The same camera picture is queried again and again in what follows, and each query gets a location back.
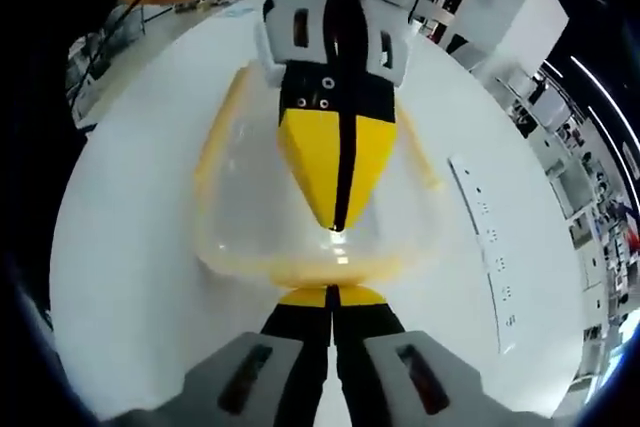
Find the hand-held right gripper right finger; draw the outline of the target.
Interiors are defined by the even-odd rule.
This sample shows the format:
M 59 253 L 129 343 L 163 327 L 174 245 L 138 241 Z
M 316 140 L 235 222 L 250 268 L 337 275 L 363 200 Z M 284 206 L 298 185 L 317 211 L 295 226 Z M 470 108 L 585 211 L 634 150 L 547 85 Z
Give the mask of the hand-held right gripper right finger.
M 331 286 L 341 381 L 354 426 L 479 426 L 479 375 L 426 333 L 408 331 L 376 291 Z

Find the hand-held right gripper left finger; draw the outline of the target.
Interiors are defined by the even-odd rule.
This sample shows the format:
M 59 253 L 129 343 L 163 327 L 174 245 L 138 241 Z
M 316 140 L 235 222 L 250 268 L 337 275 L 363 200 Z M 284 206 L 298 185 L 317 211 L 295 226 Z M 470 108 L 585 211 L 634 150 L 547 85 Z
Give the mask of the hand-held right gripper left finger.
M 185 378 L 186 426 L 311 426 L 328 370 L 326 287 L 278 301 L 257 333 L 244 333 Z

